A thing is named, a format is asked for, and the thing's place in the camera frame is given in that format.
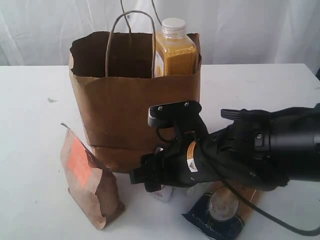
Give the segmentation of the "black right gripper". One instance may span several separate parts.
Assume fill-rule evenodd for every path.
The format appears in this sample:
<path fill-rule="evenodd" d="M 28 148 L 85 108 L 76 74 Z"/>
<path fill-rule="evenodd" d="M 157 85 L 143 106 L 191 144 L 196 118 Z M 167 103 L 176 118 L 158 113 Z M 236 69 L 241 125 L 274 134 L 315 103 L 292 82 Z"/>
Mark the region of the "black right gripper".
<path fill-rule="evenodd" d="M 175 140 L 166 149 L 157 147 L 141 157 L 140 167 L 129 172 L 130 183 L 144 184 L 147 192 L 157 192 L 161 184 L 186 188 L 221 180 L 222 165 L 205 149 L 212 143 L 205 126 L 177 129 Z"/>

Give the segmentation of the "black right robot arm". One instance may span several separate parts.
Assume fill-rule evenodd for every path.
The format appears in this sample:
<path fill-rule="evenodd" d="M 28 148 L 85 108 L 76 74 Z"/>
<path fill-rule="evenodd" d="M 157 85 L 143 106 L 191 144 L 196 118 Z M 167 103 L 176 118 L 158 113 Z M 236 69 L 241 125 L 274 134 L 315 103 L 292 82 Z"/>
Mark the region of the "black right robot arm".
<path fill-rule="evenodd" d="M 232 124 L 213 133 L 200 117 L 197 101 L 151 106 L 148 125 L 173 128 L 175 137 L 161 151 L 145 154 L 130 171 L 132 184 L 148 192 L 162 185 L 188 188 L 199 183 L 235 181 L 262 191 L 290 180 L 320 179 L 320 107 L 275 112 L 222 109 Z"/>

